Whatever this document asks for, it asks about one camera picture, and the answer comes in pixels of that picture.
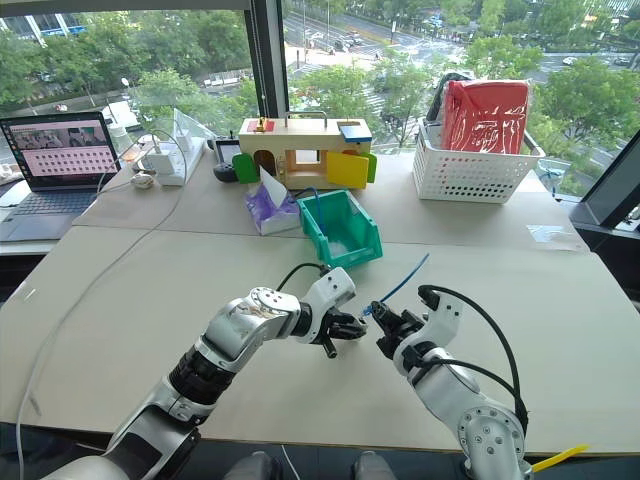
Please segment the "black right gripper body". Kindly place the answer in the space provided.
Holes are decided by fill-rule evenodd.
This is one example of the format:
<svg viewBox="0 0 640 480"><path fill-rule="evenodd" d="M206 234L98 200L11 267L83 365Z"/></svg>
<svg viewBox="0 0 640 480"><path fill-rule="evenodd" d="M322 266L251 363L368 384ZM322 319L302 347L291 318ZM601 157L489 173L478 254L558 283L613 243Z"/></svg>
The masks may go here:
<svg viewBox="0 0 640 480"><path fill-rule="evenodd" d="M389 322L377 320L376 323L383 332L383 336L376 341L376 345L387 359L393 358L396 349L403 340L424 326L422 322L403 319Z"/></svg>

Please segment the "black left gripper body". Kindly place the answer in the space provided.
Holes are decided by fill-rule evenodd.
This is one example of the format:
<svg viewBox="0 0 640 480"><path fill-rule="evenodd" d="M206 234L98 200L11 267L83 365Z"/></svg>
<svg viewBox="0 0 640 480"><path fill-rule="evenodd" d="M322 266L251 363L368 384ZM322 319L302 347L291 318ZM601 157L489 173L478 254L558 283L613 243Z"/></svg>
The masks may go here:
<svg viewBox="0 0 640 480"><path fill-rule="evenodd" d="M313 340L314 345L320 345L329 359L337 356L337 350L333 343L334 339L343 340L346 330L344 329L344 313L337 308L330 308L323 316L320 331Z"/></svg>

